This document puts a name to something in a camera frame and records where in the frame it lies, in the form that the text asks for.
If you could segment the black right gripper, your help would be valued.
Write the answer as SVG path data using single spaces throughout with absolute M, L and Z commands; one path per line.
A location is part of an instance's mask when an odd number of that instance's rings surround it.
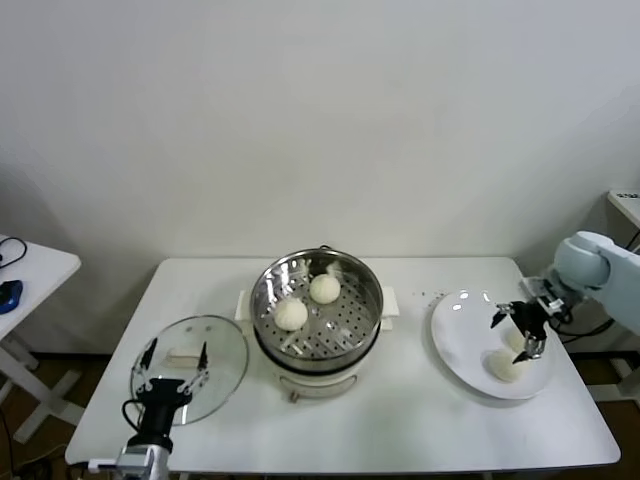
M 512 335 L 512 349 L 516 353 L 513 363 L 539 359 L 545 351 L 549 315 L 537 302 L 514 301 L 496 305 L 490 328 L 511 317 L 520 332 Z

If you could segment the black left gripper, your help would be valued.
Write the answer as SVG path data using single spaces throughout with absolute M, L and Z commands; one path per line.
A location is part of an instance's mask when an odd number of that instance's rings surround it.
M 142 406 L 138 435 L 168 438 L 176 411 L 188 405 L 209 379 L 207 343 L 202 345 L 196 374 L 185 382 L 168 378 L 151 380 L 149 370 L 157 342 L 157 338 L 149 341 L 131 368 L 131 392 Z

